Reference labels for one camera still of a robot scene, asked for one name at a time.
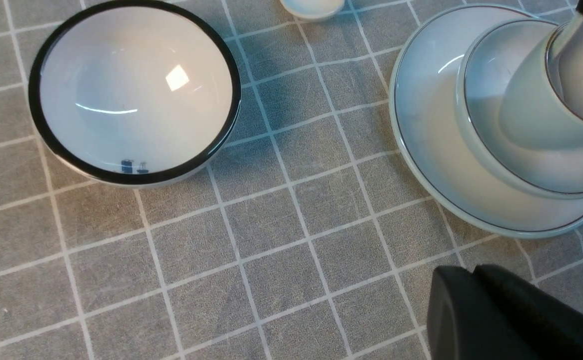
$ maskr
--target checkered tablecloth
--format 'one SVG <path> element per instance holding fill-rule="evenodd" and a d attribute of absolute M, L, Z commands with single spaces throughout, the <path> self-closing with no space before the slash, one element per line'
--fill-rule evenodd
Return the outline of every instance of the checkered tablecloth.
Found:
<path fill-rule="evenodd" d="M 390 71 L 465 0 L 185 0 L 226 40 L 243 105 L 192 178 L 133 191 L 63 166 L 26 103 L 33 57 L 93 0 L 0 0 L 0 358 L 429 359 L 433 268 L 495 263 L 583 312 L 583 227 L 520 241 L 438 205 L 397 151 Z M 502 0 L 566 21 L 575 0 Z"/>

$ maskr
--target small dish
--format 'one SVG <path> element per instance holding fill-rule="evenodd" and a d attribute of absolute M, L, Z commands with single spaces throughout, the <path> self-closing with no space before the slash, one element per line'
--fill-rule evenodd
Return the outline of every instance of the small dish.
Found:
<path fill-rule="evenodd" d="M 345 6 L 345 0 L 280 0 L 282 7 L 303 21 L 323 21 L 335 16 Z"/>
<path fill-rule="evenodd" d="M 543 66 L 547 43 L 557 31 L 553 23 L 530 19 L 480 36 L 461 64 L 456 118 L 474 155 L 497 177 L 537 196 L 582 199 L 583 138 L 568 121 L 559 119 L 571 112 L 554 96 Z M 540 95 L 543 92 L 535 86 L 541 82 L 553 100 Z M 507 102 L 509 92 L 515 92 L 515 100 Z M 520 114 L 523 110 L 531 118 Z"/>
<path fill-rule="evenodd" d="M 221 37 L 181 7 L 111 1 L 49 36 L 29 76 L 44 143 L 75 171 L 121 187 L 182 180 L 214 156 L 241 103 Z"/>
<path fill-rule="evenodd" d="M 580 226 L 583 198 L 534 196 L 482 166 L 456 121 L 456 79 L 460 60 L 485 30 L 531 17 L 496 5 L 461 6 L 434 16 L 403 46 L 389 96 L 396 142 L 422 186 L 466 222 L 517 239 L 553 237 Z"/>

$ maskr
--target bowl rim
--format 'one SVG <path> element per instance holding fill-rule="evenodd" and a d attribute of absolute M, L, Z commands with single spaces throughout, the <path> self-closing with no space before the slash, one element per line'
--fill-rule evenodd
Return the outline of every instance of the bowl rim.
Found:
<path fill-rule="evenodd" d="M 187 20 L 193 22 L 198 26 L 216 45 L 220 51 L 222 57 L 225 59 L 227 68 L 229 69 L 229 75 L 232 82 L 232 99 L 229 107 L 229 112 L 225 120 L 224 125 L 218 132 L 218 135 L 212 140 L 212 142 L 204 148 L 198 155 L 189 159 L 188 161 L 168 168 L 161 171 L 156 171 L 152 173 L 120 173 L 115 171 L 109 171 L 102 169 L 100 167 L 94 166 L 80 158 L 78 158 L 74 153 L 71 153 L 65 146 L 58 140 L 56 135 L 50 129 L 50 126 L 45 118 L 43 112 L 42 102 L 41 102 L 41 80 L 42 80 L 42 70 L 45 67 L 45 62 L 47 57 L 54 50 L 54 47 L 58 41 L 67 34 L 72 28 L 76 27 L 82 21 L 85 21 L 96 14 L 106 12 L 109 10 L 128 8 L 128 7 L 140 7 L 140 8 L 150 8 L 163 10 L 182 16 Z M 28 102 L 29 111 L 31 112 L 31 118 L 33 124 L 42 137 L 43 142 L 49 150 L 59 157 L 61 160 L 70 164 L 74 170 L 78 170 L 80 173 L 85 174 L 90 178 L 99 180 L 105 183 L 113 183 L 120 185 L 149 185 L 154 183 L 163 183 L 174 178 L 182 177 L 183 175 L 198 169 L 205 162 L 209 161 L 218 150 L 223 146 L 223 144 L 229 138 L 230 132 L 236 124 L 239 107 L 241 105 L 241 76 L 239 75 L 239 68 L 236 64 L 236 60 L 230 51 L 230 48 L 225 44 L 221 35 L 207 24 L 202 18 L 196 16 L 195 14 L 167 2 L 161 2 L 157 0 L 111 0 L 108 2 L 103 2 L 101 4 L 88 7 L 67 19 L 61 25 L 59 25 L 54 32 L 52 32 L 49 37 L 42 44 L 36 57 L 31 66 L 31 72 L 29 73 L 29 85 L 28 85 Z"/>

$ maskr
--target small white bowl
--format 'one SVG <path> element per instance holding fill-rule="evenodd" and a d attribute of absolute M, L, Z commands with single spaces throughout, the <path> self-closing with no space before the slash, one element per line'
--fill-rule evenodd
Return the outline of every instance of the small white bowl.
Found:
<path fill-rule="evenodd" d="M 29 109 L 75 171 L 122 187 L 191 176 L 227 140 L 241 103 L 221 37 L 181 7 L 105 2 L 72 16 L 38 51 Z"/>
<path fill-rule="evenodd" d="M 280 0 L 282 6 L 303 21 L 323 21 L 335 16 L 345 6 L 345 0 Z"/>

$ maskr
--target white cup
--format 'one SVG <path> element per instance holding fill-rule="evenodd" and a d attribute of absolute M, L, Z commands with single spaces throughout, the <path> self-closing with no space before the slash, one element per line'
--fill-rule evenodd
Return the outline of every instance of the white cup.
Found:
<path fill-rule="evenodd" d="M 583 118 L 570 110 L 550 81 L 549 49 L 561 30 L 557 28 L 531 51 L 502 100 L 502 132 L 523 148 L 571 150 L 583 146 Z"/>

